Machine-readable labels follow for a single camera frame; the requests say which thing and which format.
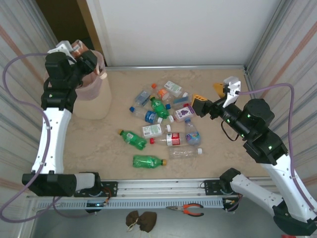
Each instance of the plastic bottle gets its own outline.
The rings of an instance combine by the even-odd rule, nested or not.
[[[169,95],[169,97],[164,101],[165,108],[167,110],[169,110],[173,107],[174,100],[175,100],[175,97],[173,95]]]
[[[192,118],[195,116],[195,111],[191,106],[187,106],[178,109],[174,112],[173,117],[175,121],[184,121],[186,118]]]
[[[184,89],[181,86],[173,83],[172,81],[167,81],[167,83],[164,85],[164,88],[166,88],[166,90],[176,98],[179,96],[188,96],[188,93],[184,92]]]
[[[150,144],[160,144],[167,146],[179,146],[186,144],[185,134],[182,132],[173,132],[150,139]]]
[[[134,155],[132,166],[135,168],[154,169],[158,166],[165,166],[166,160],[161,160],[152,155]]]
[[[170,159],[195,158],[197,155],[201,155],[202,153],[202,148],[195,148],[190,145],[169,148]]]
[[[144,121],[154,124],[161,123],[163,118],[159,118],[155,112],[147,111],[145,108],[141,107],[130,107],[130,112],[138,118],[142,118]]]
[[[172,103],[173,108],[175,110],[179,110],[179,109],[182,109],[184,107],[188,107],[191,104],[192,104],[192,99],[189,96],[182,97],[182,98],[176,98]]]
[[[161,100],[151,97],[151,105],[154,112],[156,112],[160,118],[166,119],[169,116],[169,112]]]
[[[200,142],[201,142],[200,135],[196,127],[190,121],[189,118],[185,119],[185,134],[186,134],[186,140],[188,144],[195,145],[195,146],[200,145]]]
[[[169,97],[169,92],[161,85],[156,83],[152,84],[154,93],[162,100],[165,101]]]
[[[133,105],[143,107],[150,100],[152,92],[152,87],[150,85],[146,85],[134,99]]]
[[[148,125],[141,128],[142,137],[148,139],[170,132],[170,125]]]
[[[118,134],[122,136],[125,143],[133,145],[138,150],[143,150],[147,144],[146,139],[139,137],[137,134],[131,131],[119,130]]]

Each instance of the white bottle cap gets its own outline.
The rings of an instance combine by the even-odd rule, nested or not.
[[[167,132],[170,132],[170,125],[166,125],[167,127]]]
[[[168,116],[168,119],[169,119],[169,122],[170,122],[170,123],[174,122],[174,118],[173,118],[172,115]]]

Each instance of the pliers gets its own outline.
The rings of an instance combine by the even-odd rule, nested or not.
[[[186,208],[189,208],[189,207],[204,208],[202,205],[200,205],[198,203],[185,204],[185,205],[183,205],[181,207],[179,207],[179,206],[171,206],[171,207],[166,207],[166,208],[170,209],[170,210],[174,210],[174,211],[183,211],[183,213],[188,214],[189,216],[192,216],[192,217],[201,217],[201,216],[204,215],[203,213],[192,213],[192,212],[186,210]]]

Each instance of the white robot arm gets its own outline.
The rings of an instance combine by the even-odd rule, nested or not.
[[[91,193],[100,191],[101,181],[98,173],[87,172],[65,175],[63,151],[66,130],[77,98],[75,89],[81,85],[82,78],[93,72],[97,57],[84,52],[77,60],[72,57],[69,42],[59,43],[46,56],[45,67],[49,74],[44,83],[41,107],[50,122],[50,145],[43,168],[29,189],[38,196],[72,196],[75,191],[90,189]],[[27,184],[40,168],[47,143],[48,126],[43,120],[39,151],[30,174],[24,174],[22,183]]]
[[[234,168],[220,176],[222,189],[228,193],[240,193],[269,212],[275,223],[289,235],[310,236],[317,226],[317,211],[307,204],[291,176],[291,158],[280,137],[268,126],[274,118],[269,105],[263,99],[251,99],[240,110],[234,103],[239,96],[240,81],[236,77],[224,80],[225,97],[211,102],[203,97],[194,99],[193,108],[197,115],[221,117],[246,143],[243,147],[270,175],[278,188],[274,194],[256,185]],[[317,202],[307,191],[295,171],[295,178],[314,208]]]

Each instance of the white bottle label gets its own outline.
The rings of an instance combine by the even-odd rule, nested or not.
[[[181,86],[178,86],[177,84],[171,82],[171,81],[168,81],[165,85],[164,85],[165,88],[167,88],[168,90],[172,91],[173,93],[175,94],[178,94],[179,91],[182,89]]]
[[[142,130],[143,130],[143,135],[146,137],[162,134],[162,129],[160,127],[160,124],[144,126],[142,127]]]
[[[128,134],[127,134],[127,137],[129,137],[130,139],[132,139],[132,138],[133,138],[133,135],[132,135],[131,133],[128,133]]]
[[[167,146],[180,145],[179,133],[168,133],[166,134]]]

